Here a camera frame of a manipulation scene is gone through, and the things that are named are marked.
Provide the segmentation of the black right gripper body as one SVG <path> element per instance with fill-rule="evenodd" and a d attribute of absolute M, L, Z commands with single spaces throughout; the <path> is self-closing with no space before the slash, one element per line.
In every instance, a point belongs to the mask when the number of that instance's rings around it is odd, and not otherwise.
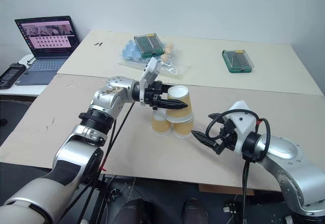
<path fill-rule="evenodd" d="M 221 144 L 215 146 L 214 149 L 218 155 L 220 155 L 226 148 L 231 151 L 235 150 L 237 143 L 237 133 L 235 132 L 235 128 L 235 124 L 230 119 L 220 128 L 219 138 Z"/>

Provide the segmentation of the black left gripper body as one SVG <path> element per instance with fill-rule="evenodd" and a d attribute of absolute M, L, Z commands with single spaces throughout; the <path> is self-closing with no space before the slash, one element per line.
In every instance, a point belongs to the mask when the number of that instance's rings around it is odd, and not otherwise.
<path fill-rule="evenodd" d="M 162 100 L 162 84 L 163 83 L 161 81 L 154 81 L 152 84 L 148 85 L 147 88 L 145 88 L 145 103 L 152 107 L 153 110 L 159 108 L 158 102 Z"/>

